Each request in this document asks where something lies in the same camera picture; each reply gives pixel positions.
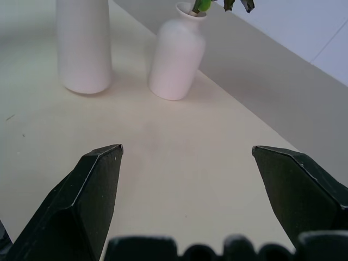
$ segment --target white ceramic bottle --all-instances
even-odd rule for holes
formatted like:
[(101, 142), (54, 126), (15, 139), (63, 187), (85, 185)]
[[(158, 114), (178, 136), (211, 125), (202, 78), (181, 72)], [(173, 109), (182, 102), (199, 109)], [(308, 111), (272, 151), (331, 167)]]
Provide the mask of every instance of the white ceramic bottle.
[(82, 94), (105, 90), (113, 79), (108, 0), (57, 0), (58, 73)]
[(190, 3), (178, 3), (176, 8), (179, 18), (167, 21), (159, 30), (148, 80), (151, 91), (166, 100), (187, 95), (206, 48), (199, 29), (206, 13), (188, 15)]

